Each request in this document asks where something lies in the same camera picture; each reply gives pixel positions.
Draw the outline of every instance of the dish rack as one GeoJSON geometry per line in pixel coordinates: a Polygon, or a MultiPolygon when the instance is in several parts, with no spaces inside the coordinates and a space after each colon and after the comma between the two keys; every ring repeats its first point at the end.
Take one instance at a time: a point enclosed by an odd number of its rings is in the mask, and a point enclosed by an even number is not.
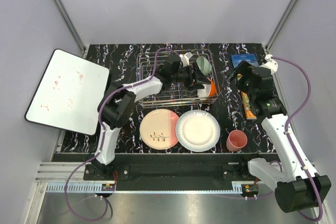
{"type": "MultiPolygon", "coordinates": [[[[191,52],[193,56],[189,62],[196,61],[199,56],[204,56],[211,64],[212,70],[207,75],[215,82],[216,94],[212,97],[199,98],[197,90],[188,91],[183,83],[172,83],[169,90],[163,91],[159,94],[150,95],[139,101],[144,108],[160,108],[164,106],[180,106],[180,105],[193,105],[193,104],[210,104],[214,103],[220,94],[218,85],[213,55],[209,49],[191,49],[191,50],[176,50],[178,54],[184,55],[191,52]]],[[[157,66],[163,65],[165,59],[171,54],[169,51],[162,51],[157,57],[157,66]]],[[[154,70],[154,52],[144,52],[138,54],[136,57],[136,75],[137,81],[143,80],[151,75],[154,70]]]]}

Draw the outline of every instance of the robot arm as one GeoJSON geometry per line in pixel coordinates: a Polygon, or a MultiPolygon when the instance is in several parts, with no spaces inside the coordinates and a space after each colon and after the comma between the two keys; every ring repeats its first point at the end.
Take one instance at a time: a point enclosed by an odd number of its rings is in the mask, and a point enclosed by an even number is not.
{"type": "MultiPolygon", "coordinates": [[[[136,84],[139,82],[140,81],[134,82],[132,84],[124,84],[124,86],[133,86],[132,88],[126,89],[126,92],[125,92],[126,94],[128,94],[127,97],[129,96],[132,97],[131,99],[127,99],[128,101],[127,105],[128,107],[131,106],[132,109],[133,109],[132,105],[135,102],[149,95],[160,93],[162,89],[162,85],[163,85],[163,83],[157,77],[153,77],[152,80],[149,80],[149,77],[148,77],[148,82],[137,86],[136,84]]],[[[112,128],[106,122],[103,122],[103,124],[105,125],[107,129],[105,132],[105,139],[104,139],[104,146],[103,146],[104,148],[103,148],[103,151],[100,153],[100,155],[96,159],[102,165],[98,165],[96,163],[96,166],[104,167],[110,164],[114,160],[115,158],[114,152],[115,152],[115,147],[117,145],[119,132],[123,124],[125,124],[128,121],[128,119],[129,119],[129,116],[126,117],[124,120],[121,120],[121,122],[116,122],[118,126],[114,128],[112,128]]],[[[101,128],[98,146],[100,146],[101,141],[102,141],[102,136],[103,136],[102,131],[103,129],[101,128]]]]}
{"type": "Polygon", "coordinates": [[[275,87],[272,74],[277,71],[278,64],[272,60],[271,55],[266,56],[266,61],[266,64],[259,67],[242,61],[228,77],[233,81],[238,74],[242,75],[236,82],[236,86],[247,93],[251,110],[271,138],[284,171],[281,173],[263,158],[254,158],[248,162],[249,172],[275,192],[277,203],[284,212],[316,207],[316,196],[306,170],[313,178],[322,202],[331,187],[330,180],[327,175],[320,176],[309,162],[290,125],[286,132],[287,111],[282,102],[273,95],[275,87]],[[301,166],[288,140],[288,133],[300,157],[304,160],[304,167],[301,166]]]}

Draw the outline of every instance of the orange object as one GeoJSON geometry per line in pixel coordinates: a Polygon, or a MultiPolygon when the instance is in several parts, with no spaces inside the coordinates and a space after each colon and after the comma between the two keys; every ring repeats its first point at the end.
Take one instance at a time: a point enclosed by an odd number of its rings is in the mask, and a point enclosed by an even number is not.
{"type": "Polygon", "coordinates": [[[213,97],[216,94],[216,85],[215,82],[213,80],[211,80],[210,78],[208,78],[211,81],[211,88],[210,88],[210,93],[209,93],[209,97],[213,97]]]}

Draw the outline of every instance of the paper plate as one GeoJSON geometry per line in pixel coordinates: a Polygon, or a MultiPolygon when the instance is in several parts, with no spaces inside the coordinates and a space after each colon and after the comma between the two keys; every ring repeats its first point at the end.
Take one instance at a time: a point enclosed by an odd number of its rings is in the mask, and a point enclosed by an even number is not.
{"type": "Polygon", "coordinates": [[[154,110],[148,113],[140,124],[142,141],[156,150],[165,150],[177,144],[175,134],[178,115],[170,110],[154,110]]]}
{"type": "Polygon", "coordinates": [[[193,152],[210,150],[219,140],[221,128],[217,120],[203,110],[184,113],[176,124],[180,144],[193,152]]]}
{"type": "Polygon", "coordinates": [[[200,100],[204,101],[206,98],[208,98],[210,92],[211,92],[211,84],[203,84],[203,89],[197,90],[197,95],[200,100]]]}

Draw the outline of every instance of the purple cable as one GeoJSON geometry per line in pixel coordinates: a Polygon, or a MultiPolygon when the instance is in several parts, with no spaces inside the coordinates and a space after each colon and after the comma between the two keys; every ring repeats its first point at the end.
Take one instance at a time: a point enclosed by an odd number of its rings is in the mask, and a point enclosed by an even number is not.
{"type": "Polygon", "coordinates": [[[137,84],[135,84],[135,85],[133,85],[133,86],[132,86],[132,85],[130,85],[130,86],[122,86],[121,88],[119,88],[119,89],[113,91],[109,96],[106,97],[106,99],[103,101],[103,103],[102,103],[102,105],[101,105],[101,107],[100,107],[100,109],[99,109],[98,121],[99,121],[100,126],[103,128],[103,135],[102,135],[102,138],[101,138],[101,144],[100,144],[100,146],[99,146],[98,153],[97,153],[97,155],[93,156],[92,158],[86,160],[85,162],[83,162],[82,164],[80,164],[78,167],[76,167],[76,168],[72,171],[72,173],[70,174],[70,176],[68,177],[68,179],[67,179],[67,181],[66,181],[66,183],[65,183],[65,187],[64,187],[65,201],[66,201],[66,203],[67,203],[67,206],[68,206],[70,212],[71,212],[73,215],[75,215],[76,217],[78,217],[79,219],[81,219],[81,220],[92,221],[92,222],[93,222],[93,221],[98,221],[98,220],[102,219],[102,218],[105,216],[105,214],[106,214],[106,212],[107,212],[107,209],[108,209],[108,200],[106,200],[105,198],[103,198],[103,199],[105,200],[105,203],[106,203],[106,209],[105,209],[104,213],[102,214],[102,216],[100,216],[99,218],[96,218],[96,219],[88,219],[88,218],[82,217],[82,216],[80,216],[79,214],[77,214],[77,213],[72,209],[72,207],[70,206],[70,202],[69,202],[69,198],[68,198],[68,193],[67,193],[67,189],[68,189],[69,181],[70,181],[71,177],[75,174],[75,172],[76,172],[81,166],[83,166],[83,165],[87,164],[88,162],[91,162],[92,160],[94,160],[95,158],[97,158],[97,157],[100,155],[100,152],[102,151],[102,148],[103,148],[103,145],[104,145],[104,140],[105,140],[105,133],[106,133],[106,127],[105,127],[105,125],[103,124],[103,121],[102,121],[102,111],[103,111],[103,108],[104,108],[105,105],[112,99],[112,97],[113,97],[116,93],[118,93],[118,92],[120,92],[120,91],[122,91],[122,90],[125,90],[125,89],[129,89],[129,88],[132,88],[132,87],[139,86],[139,85],[141,85],[141,84],[144,84],[144,83],[146,83],[146,82],[152,80],[153,77],[154,77],[154,75],[155,75],[156,63],[157,63],[157,56],[158,56],[159,52],[164,51],[164,50],[165,50],[165,51],[173,52],[173,53],[177,54],[178,56],[180,56],[177,52],[175,52],[175,51],[172,50],[172,49],[169,49],[169,48],[160,48],[160,49],[157,50],[156,53],[155,53],[155,57],[154,57],[154,67],[153,67],[154,70],[153,70],[151,76],[150,76],[148,79],[145,79],[145,80],[143,80],[143,81],[141,81],[141,82],[139,82],[139,83],[137,83],[137,84]]]}
{"type": "MultiPolygon", "coordinates": [[[[302,108],[307,104],[307,102],[308,102],[308,100],[310,98],[311,84],[310,84],[310,80],[309,80],[309,77],[308,77],[307,73],[304,71],[304,69],[302,67],[300,67],[299,65],[297,65],[295,62],[292,62],[290,60],[283,59],[283,58],[278,58],[278,57],[273,57],[273,59],[284,61],[284,62],[287,62],[287,63],[289,63],[289,64],[297,67],[303,73],[303,75],[305,76],[305,79],[306,79],[307,84],[308,84],[308,93],[307,93],[306,99],[304,100],[304,102],[302,103],[302,105],[297,110],[295,110],[295,112],[288,118],[288,120],[285,123],[285,131],[288,132],[288,126],[289,126],[290,121],[293,119],[294,116],[296,116],[302,110],[302,108]]],[[[290,145],[292,146],[292,149],[295,152],[296,157],[298,158],[301,166],[305,167],[305,162],[303,161],[303,159],[301,158],[298,150],[296,149],[296,147],[294,145],[294,142],[293,142],[293,139],[290,136],[290,133],[286,133],[286,135],[287,135],[288,141],[289,141],[290,145]]],[[[304,217],[305,219],[307,219],[307,220],[318,222],[318,221],[320,221],[322,219],[322,216],[323,216],[321,197],[320,197],[319,191],[318,191],[318,189],[317,189],[317,187],[315,185],[315,182],[314,182],[313,178],[311,177],[309,171],[308,170],[304,170],[304,171],[306,172],[306,174],[307,174],[307,176],[309,178],[309,181],[311,182],[311,185],[313,187],[314,193],[316,195],[316,200],[317,200],[317,203],[318,203],[318,206],[319,206],[319,215],[316,217],[316,219],[313,219],[313,218],[310,218],[310,217],[304,215],[301,211],[299,211],[299,214],[302,217],[304,217]]]]}
{"type": "MultiPolygon", "coordinates": [[[[269,164],[271,165],[273,163],[278,164],[280,166],[280,171],[282,172],[281,163],[279,161],[274,160],[274,161],[270,162],[269,164]]],[[[227,196],[227,195],[218,195],[218,194],[216,194],[216,196],[218,196],[220,198],[225,198],[225,199],[243,199],[243,200],[252,200],[253,199],[253,200],[256,200],[256,199],[265,199],[265,198],[271,196],[272,194],[273,194],[273,191],[270,191],[268,194],[258,196],[257,198],[253,198],[253,197],[248,197],[248,198],[239,197],[239,198],[237,198],[237,197],[231,197],[231,196],[227,196]]]]}
{"type": "MultiPolygon", "coordinates": [[[[73,206],[73,208],[79,206],[80,204],[82,204],[84,201],[87,201],[88,199],[92,199],[92,198],[96,198],[96,197],[97,197],[96,195],[88,196],[88,197],[86,197],[86,198],[80,200],[77,204],[75,204],[75,205],[73,206]]],[[[111,217],[112,217],[113,209],[112,209],[111,203],[110,203],[109,201],[107,201],[107,203],[108,203],[108,206],[109,206],[110,209],[111,209],[111,217]]],[[[65,215],[65,214],[67,214],[68,212],[70,212],[70,210],[67,210],[67,211],[62,212],[62,213],[60,213],[60,214],[57,214],[57,213],[55,213],[56,211],[55,211],[53,208],[52,208],[52,210],[53,210],[54,214],[56,214],[56,215],[58,215],[58,216],[63,216],[63,215],[65,215]]]]}

